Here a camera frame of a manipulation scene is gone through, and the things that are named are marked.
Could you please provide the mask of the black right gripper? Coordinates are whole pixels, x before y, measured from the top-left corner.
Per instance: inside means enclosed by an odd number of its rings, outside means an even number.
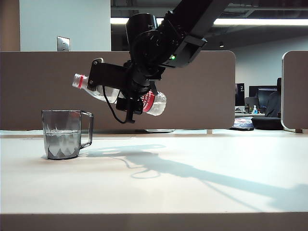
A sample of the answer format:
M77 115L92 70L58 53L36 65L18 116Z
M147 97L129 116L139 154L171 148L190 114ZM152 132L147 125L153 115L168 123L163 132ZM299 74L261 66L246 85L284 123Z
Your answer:
M141 96L152 88L156 91L154 83L161 79L161 68L156 70L154 74L145 74L134 62L125 62L123 67L125 71L121 77L121 90L125 96L128 96L130 93ZM127 113L125 122L134 123L133 115L142 114L143 102L141 98L118 98L116 108Z

